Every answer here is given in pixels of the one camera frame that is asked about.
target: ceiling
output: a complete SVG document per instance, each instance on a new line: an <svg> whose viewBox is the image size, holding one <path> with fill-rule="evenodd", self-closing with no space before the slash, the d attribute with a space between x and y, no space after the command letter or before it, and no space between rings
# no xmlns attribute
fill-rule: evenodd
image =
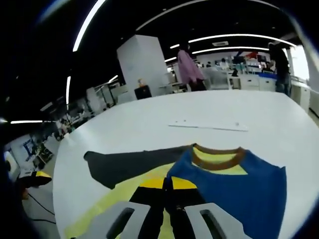
<svg viewBox="0 0 319 239"><path fill-rule="evenodd" d="M9 6L4 116L8 120L46 120L40 112L47 103L65 96L71 75L70 102L89 87L119 75L116 50L134 34L159 38L165 59L177 55L169 47L200 37L251 33L280 38L294 32L278 9L247 0L207 0L190 4L136 29L152 17L187 0L106 0L88 26L76 52L77 34L94 0L20 0ZM212 48L227 40L229 46L267 47L269 40L253 37L218 38L194 42L192 51ZM298 44L297 38L289 40Z"/></svg>

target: yellow cloth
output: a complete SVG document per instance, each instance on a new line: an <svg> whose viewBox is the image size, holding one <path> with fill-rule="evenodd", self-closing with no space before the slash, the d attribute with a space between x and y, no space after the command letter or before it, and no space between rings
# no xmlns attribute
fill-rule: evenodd
<svg viewBox="0 0 319 239"><path fill-rule="evenodd" d="M223 155L212 155L199 151L198 149L193 149L196 155L205 161L209 161L212 163L221 163L231 159L234 154L223 154ZM65 229L66 238L78 237L84 234L88 226L90 225L92 219L104 212L110 206L116 204L119 201L129 201L136 189L140 186L140 184L147 183L146 181L149 179L158 178L159 183L162 182L161 178L166 177L168 171L172 168L174 164L167 164L151 171L139 175L137 177L128 179L123 181L115 186L115 188L101 198L95 205L93 205L85 214L83 214L79 220L68 226ZM236 165L232 168L218 171L209 171L217 174L227 174L227 175L243 175L247 174L246 171L239 165ZM170 225L169 214L164 210L163 213L163 224L160 228L159 239L173 239L172 227Z"/></svg>

